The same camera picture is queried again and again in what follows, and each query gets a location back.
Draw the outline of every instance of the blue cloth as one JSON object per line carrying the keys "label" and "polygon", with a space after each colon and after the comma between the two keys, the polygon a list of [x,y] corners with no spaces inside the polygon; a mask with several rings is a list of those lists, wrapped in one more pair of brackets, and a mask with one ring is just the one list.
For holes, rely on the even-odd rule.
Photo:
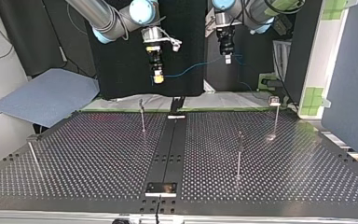
{"label": "blue cloth", "polygon": [[98,82],[62,69],[50,69],[0,100],[0,112],[52,127],[90,103]]}

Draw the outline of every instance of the green tape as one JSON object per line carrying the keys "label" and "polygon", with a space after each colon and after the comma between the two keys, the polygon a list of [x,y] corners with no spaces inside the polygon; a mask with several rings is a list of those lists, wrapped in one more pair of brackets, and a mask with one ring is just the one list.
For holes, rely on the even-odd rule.
{"label": "green tape", "polygon": [[[297,8],[298,0],[277,0],[274,3],[272,3],[272,6],[281,10],[290,10]],[[271,17],[278,16],[279,13],[274,12],[272,9],[268,8],[265,12],[266,15],[269,15]]]}
{"label": "green tape", "polygon": [[319,107],[323,104],[323,92],[324,88],[306,88],[300,114],[317,116]]}
{"label": "green tape", "polygon": [[346,5],[347,0],[326,0],[322,21],[341,20]]}
{"label": "green tape", "polygon": [[276,80],[277,76],[275,75],[275,73],[266,73],[266,74],[260,74],[258,76],[258,89],[261,91],[275,91],[275,88],[269,88],[268,86],[264,85],[263,83],[261,83],[261,81],[263,81],[263,79],[267,79],[267,80]]}

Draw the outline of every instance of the robotic arm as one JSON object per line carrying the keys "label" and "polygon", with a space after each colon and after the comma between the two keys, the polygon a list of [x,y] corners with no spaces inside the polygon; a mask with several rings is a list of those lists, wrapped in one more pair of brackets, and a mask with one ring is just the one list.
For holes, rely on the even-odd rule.
{"label": "robotic arm", "polygon": [[305,0],[212,0],[220,53],[231,63],[235,52],[235,25],[244,24],[251,34],[265,33],[279,14],[297,13]]}
{"label": "robotic arm", "polygon": [[[93,33],[101,43],[107,44],[121,37],[128,39],[129,32],[144,27],[142,36],[154,81],[157,84],[164,81],[161,43],[169,41],[173,51],[178,51],[182,42],[171,38],[160,27],[158,0],[133,0],[120,11],[104,0],[66,1],[89,21]],[[226,63],[231,63],[231,56],[235,52],[235,25],[244,24],[253,34],[262,34],[273,23],[275,16],[296,13],[304,1],[212,0],[220,53],[226,56]]]}
{"label": "robotic arm", "polygon": [[92,26],[92,31],[101,43],[108,44],[123,37],[129,38],[129,32],[144,27],[144,39],[154,81],[162,83],[161,43],[172,43],[173,51],[178,51],[182,42],[171,38],[160,26],[158,0],[133,0],[120,11],[108,5],[104,0],[66,0]]}

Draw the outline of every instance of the steel pin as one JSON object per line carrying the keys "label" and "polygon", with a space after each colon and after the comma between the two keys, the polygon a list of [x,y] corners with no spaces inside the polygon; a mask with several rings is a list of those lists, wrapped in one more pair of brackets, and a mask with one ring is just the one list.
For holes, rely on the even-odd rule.
{"label": "steel pin", "polygon": [[141,108],[141,118],[142,118],[142,132],[146,132],[146,127],[145,127],[145,108],[143,105],[144,100],[140,99],[139,100],[139,107]]}

